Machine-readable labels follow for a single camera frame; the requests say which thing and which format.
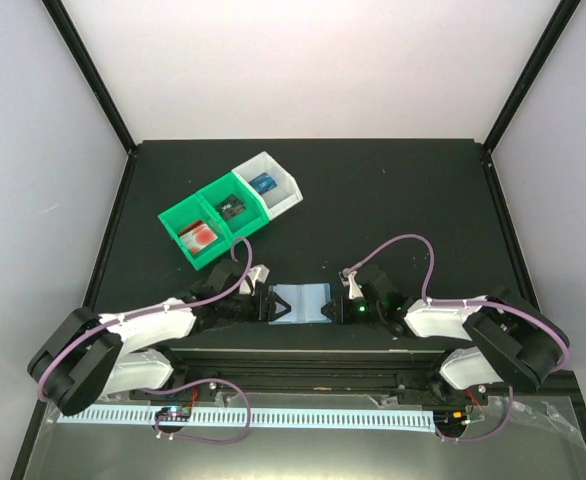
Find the blue card holder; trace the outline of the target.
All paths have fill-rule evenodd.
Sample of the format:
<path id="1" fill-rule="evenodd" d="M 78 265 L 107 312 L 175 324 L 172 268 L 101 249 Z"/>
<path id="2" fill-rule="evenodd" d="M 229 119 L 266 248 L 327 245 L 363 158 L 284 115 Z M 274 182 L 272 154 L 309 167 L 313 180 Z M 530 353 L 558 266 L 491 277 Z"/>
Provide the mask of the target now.
<path id="1" fill-rule="evenodd" d="M 292 307 L 288 315 L 277 321 L 270 321 L 270 325 L 331 323 L 320 312 L 321 307 L 331 300 L 331 287 L 328 283 L 276 284 L 269 288 L 269 292 L 278 293 Z"/>

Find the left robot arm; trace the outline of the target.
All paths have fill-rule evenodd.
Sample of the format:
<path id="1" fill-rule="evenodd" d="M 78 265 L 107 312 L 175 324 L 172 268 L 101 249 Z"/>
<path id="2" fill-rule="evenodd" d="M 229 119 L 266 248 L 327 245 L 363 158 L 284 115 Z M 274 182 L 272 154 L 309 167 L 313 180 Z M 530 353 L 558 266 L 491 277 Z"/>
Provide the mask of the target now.
<path id="1" fill-rule="evenodd" d="M 180 397 L 188 376 L 160 344 L 221 321 L 272 323 L 290 313 L 290 303 L 267 286 L 268 275 L 262 264 L 222 260 L 206 279 L 160 303 L 121 313 L 73 310 L 27 365 L 38 398 L 71 416 L 130 390 Z"/>

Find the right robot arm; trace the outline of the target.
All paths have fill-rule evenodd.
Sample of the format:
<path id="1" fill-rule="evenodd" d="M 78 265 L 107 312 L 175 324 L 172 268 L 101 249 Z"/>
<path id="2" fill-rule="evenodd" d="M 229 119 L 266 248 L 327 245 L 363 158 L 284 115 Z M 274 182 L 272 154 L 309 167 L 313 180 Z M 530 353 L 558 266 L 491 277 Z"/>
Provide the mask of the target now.
<path id="1" fill-rule="evenodd" d="M 466 299 L 417 299 L 402 294 L 376 265 L 343 279 L 347 293 L 331 296 L 320 309 L 331 322 L 379 324 L 394 337 L 469 344 L 443 354 L 427 379 L 430 396 L 440 403 L 493 383 L 533 393 L 569 359 L 566 334 L 507 288 Z"/>

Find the blue card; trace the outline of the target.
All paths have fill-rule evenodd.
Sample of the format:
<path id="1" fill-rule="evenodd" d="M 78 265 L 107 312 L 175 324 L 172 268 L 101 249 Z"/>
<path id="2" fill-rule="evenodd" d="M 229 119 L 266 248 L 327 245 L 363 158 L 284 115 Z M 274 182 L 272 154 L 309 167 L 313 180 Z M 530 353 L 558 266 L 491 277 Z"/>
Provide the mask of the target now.
<path id="1" fill-rule="evenodd" d="M 249 185 L 259 194 L 265 193 L 277 187 L 276 180 L 266 172 L 263 172 L 249 181 Z"/>

